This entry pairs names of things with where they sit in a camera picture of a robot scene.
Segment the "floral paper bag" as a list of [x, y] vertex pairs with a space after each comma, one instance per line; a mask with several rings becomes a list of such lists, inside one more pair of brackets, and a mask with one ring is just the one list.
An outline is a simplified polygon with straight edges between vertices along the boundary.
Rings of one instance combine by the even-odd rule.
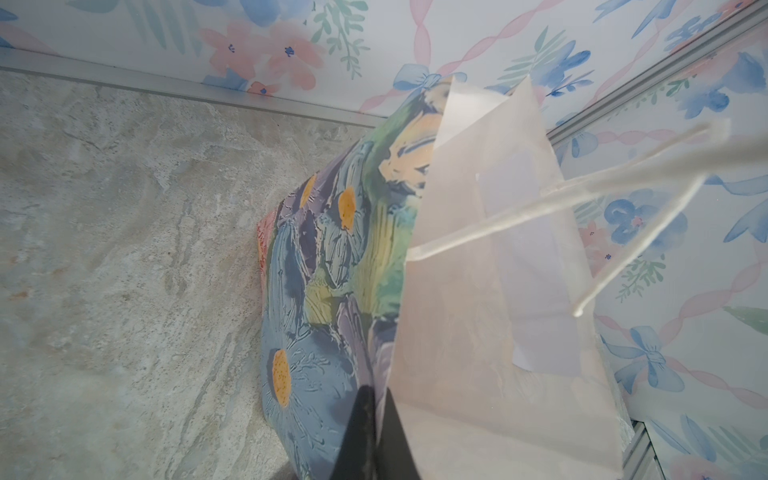
[[258, 227], [262, 406], [330, 479], [361, 386], [388, 389], [421, 479], [618, 479], [598, 294], [714, 173], [767, 158], [727, 121], [565, 179], [532, 83], [424, 89]]

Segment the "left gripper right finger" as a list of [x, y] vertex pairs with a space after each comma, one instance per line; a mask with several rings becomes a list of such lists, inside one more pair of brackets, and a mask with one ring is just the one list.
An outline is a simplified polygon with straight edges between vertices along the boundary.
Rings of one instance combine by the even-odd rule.
[[379, 480], [420, 480], [391, 390], [384, 401], [381, 431], [376, 447]]

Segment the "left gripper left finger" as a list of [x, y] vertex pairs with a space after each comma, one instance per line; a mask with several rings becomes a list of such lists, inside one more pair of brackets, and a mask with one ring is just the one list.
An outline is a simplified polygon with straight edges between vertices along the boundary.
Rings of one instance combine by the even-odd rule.
[[357, 392], [331, 480], [372, 480], [375, 477], [375, 395], [369, 385]]

